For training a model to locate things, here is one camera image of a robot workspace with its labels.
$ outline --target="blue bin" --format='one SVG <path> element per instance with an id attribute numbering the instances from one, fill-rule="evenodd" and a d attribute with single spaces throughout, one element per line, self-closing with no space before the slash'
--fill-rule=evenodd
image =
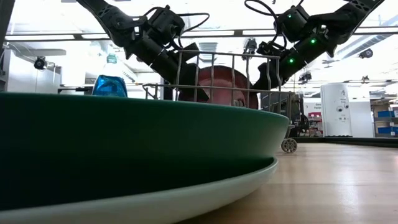
<path id="1" fill-rule="evenodd" d="M 379 134 L 391 134 L 391 127 L 383 127 L 378 129 L 379 129 Z M 398 127 L 392 127 L 392 130 L 395 133 L 398 133 Z"/>
<path id="2" fill-rule="evenodd" d="M 379 118 L 390 118 L 390 117 L 395 117 L 395 114 L 393 111 L 379 111 L 377 112 L 377 116 Z"/>

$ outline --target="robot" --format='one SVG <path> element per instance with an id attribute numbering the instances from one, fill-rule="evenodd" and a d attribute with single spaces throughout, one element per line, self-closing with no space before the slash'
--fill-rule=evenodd
<path id="1" fill-rule="evenodd" d="M 77 0 L 77 2 L 96 18 L 114 44 L 124 48 L 126 59 L 136 55 L 168 83 L 195 85 L 197 65 L 187 61 L 197 54 L 183 54 L 182 64 L 179 66 L 177 50 L 196 51 L 198 46 L 193 43 L 182 47 L 174 42 L 174 39 L 183 33 L 185 23 L 182 17 L 189 16 L 188 14 L 176 14 L 169 6 L 154 7 L 133 20 L 104 0 Z M 248 2 L 265 6 L 259 0 L 245 0 L 245 5 L 251 9 L 253 8 L 248 6 Z M 333 58 L 337 45 L 345 43 L 365 18 L 383 2 L 384 0 L 352 0 L 335 12 L 313 16 L 308 15 L 301 4 L 292 6 L 282 14 L 272 13 L 277 35 L 281 34 L 285 40 L 296 44 L 291 49 L 286 49 L 286 44 L 280 46 L 274 43 L 276 37 L 268 43 L 260 43 L 257 53 L 279 56 L 280 61 L 270 60 L 269 63 L 261 64 L 258 67 L 260 79 L 251 85 L 251 88 L 270 90 L 279 86 L 279 77 L 282 84 L 285 84 L 292 75 L 321 54 L 326 52 Z M 152 11 L 155 13 L 148 18 L 147 15 Z M 177 82 L 176 74 L 179 68 L 180 77 Z M 270 70 L 271 82 L 268 82 L 266 77 L 267 69 Z M 193 89 L 180 91 L 185 95 L 193 94 Z M 206 101 L 207 98 L 203 90 L 198 90 L 198 100 Z"/>

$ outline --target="cart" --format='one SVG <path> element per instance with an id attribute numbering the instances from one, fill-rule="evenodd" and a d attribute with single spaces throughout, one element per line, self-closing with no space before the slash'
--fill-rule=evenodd
<path id="1" fill-rule="evenodd" d="M 206 69 L 208 72 L 208 78 L 202 80 L 201 77 L 204 76 L 202 73 L 200 74 L 199 69 L 196 69 L 195 74 L 195 84 L 194 85 L 181 85 L 179 84 L 180 76 L 182 75 L 181 72 L 181 64 L 183 54 L 190 54 L 196 55 L 192 58 L 197 66 L 200 64 L 200 56 L 206 55 L 207 58 L 211 57 L 211 66 L 207 67 Z M 219 105 L 227 105 L 227 106 L 240 106 L 240 107 L 247 107 L 255 110 L 264 110 L 270 111 L 273 113 L 278 113 L 285 115 L 289 118 L 290 124 L 291 122 L 291 110 L 292 110 L 292 100 L 295 98 L 295 93 L 291 91 L 281 91 L 282 80 L 279 76 L 279 57 L 276 56 L 266 56 L 266 55 L 252 55 L 252 54 L 233 54 L 233 53 L 221 53 L 221 52 L 205 52 L 205 51 L 196 51 L 196 50 L 179 50 L 178 51 L 178 71 L 177 71 L 177 81 L 176 84 L 165 84 L 165 83 L 146 83 L 143 84 L 142 87 L 146 91 L 146 99 L 152 98 L 153 100 L 164 100 L 164 92 L 165 89 L 172 90 L 172 99 L 168 100 L 175 100 L 175 101 L 194 101 L 194 102 L 201 102 L 201 103 L 214 103 Z M 222 57 L 231 57 L 231 67 L 223 67 L 222 69 L 229 69 L 228 70 L 228 77 L 218 77 L 217 73 L 220 69 L 220 66 L 215 65 L 215 57 L 222 56 Z M 249 74 L 249 62 L 250 60 L 246 59 L 246 76 L 244 79 L 245 82 L 242 82 L 242 75 L 240 72 L 235 70 L 236 59 L 242 60 L 242 58 L 263 58 L 268 64 L 270 60 L 276 60 L 276 71 L 277 71 L 277 78 L 279 82 L 278 91 L 272 90 L 255 90 L 252 88 L 251 82 L 247 82 L 250 80 Z M 271 78 L 269 74 L 269 69 L 267 70 L 267 79 L 269 87 L 271 89 Z M 222 79 L 223 84 L 221 85 L 217 81 Z M 182 96 L 179 90 L 181 89 L 189 89 L 193 92 L 193 98 L 187 100 Z M 223 97 L 218 98 L 221 94 L 220 90 L 223 91 Z M 203 102 L 199 99 L 199 91 L 204 91 L 208 96 L 208 101 Z M 289 125 L 289 128 L 286 132 L 286 137 L 281 144 L 281 148 L 286 153 L 294 153 L 297 150 L 297 142 L 294 139 L 288 138 L 290 134 L 290 130 L 294 128 L 294 125 Z"/>

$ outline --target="security camera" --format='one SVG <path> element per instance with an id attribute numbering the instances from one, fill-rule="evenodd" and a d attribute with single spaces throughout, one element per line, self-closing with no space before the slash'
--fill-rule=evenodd
<path id="1" fill-rule="evenodd" d="M 359 57 L 360 57 L 361 59 L 373 57 L 373 51 L 372 51 L 372 49 L 367 49 L 367 50 L 365 50 L 364 52 L 361 52 L 361 53 L 359 54 Z"/>
<path id="2" fill-rule="evenodd" d="M 47 62 L 44 56 L 38 56 L 33 66 L 38 70 L 45 70 L 47 68 Z"/>

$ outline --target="wire dish rack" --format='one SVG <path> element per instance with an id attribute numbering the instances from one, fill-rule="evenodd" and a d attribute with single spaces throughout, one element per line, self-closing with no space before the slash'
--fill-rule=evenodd
<path id="1" fill-rule="evenodd" d="M 195 54 L 196 56 L 196 72 L 195 72 L 195 84 L 194 85 L 181 85 L 182 74 L 182 59 L 184 54 Z M 146 99 L 152 98 L 153 100 L 163 100 L 162 95 L 159 96 L 159 90 L 165 88 L 174 89 L 172 91 L 173 100 L 175 101 L 193 101 L 198 103 L 212 103 L 217 105 L 226 106 L 238 106 L 247 107 L 254 110 L 264 110 L 273 113 L 285 115 L 291 119 L 292 115 L 292 102 L 295 99 L 295 93 L 291 91 L 281 91 L 282 80 L 279 76 L 279 57 L 266 56 L 266 55 L 252 55 L 252 54 L 232 54 L 232 53 L 221 53 L 221 52 L 206 52 L 206 51 L 195 51 L 195 50 L 179 50 L 178 51 L 178 70 L 177 70 L 177 82 L 176 84 L 159 84 L 159 83 L 147 83 L 143 84 L 142 87 L 146 91 Z M 199 70 L 200 56 L 211 55 L 211 66 Z M 230 56 L 232 66 L 224 67 L 215 65 L 215 58 L 217 55 Z M 278 91 L 272 90 L 256 90 L 252 87 L 250 82 L 249 74 L 249 60 L 246 59 L 246 76 L 239 71 L 235 70 L 236 59 L 242 60 L 242 58 L 263 58 L 264 61 L 269 64 L 270 60 L 276 60 L 276 77 L 278 78 L 279 87 Z M 269 68 L 266 73 L 268 79 L 268 89 L 271 89 L 271 78 Z M 149 90 L 154 89 L 155 94 L 152 94 Z M 183 91 L 189 91 L 191 97 L 185 96 Z M 204 92 L 207 96 L 206 100 L 200 98 L 200 92 Z M 297 142 L 294 139 L 288 138 L 290 129 L 294 126 L 290 125 L 286 132 L 286 138 L 281 144 L 281 148 L 286 153 L 294 153 L 297 150 Z"/>

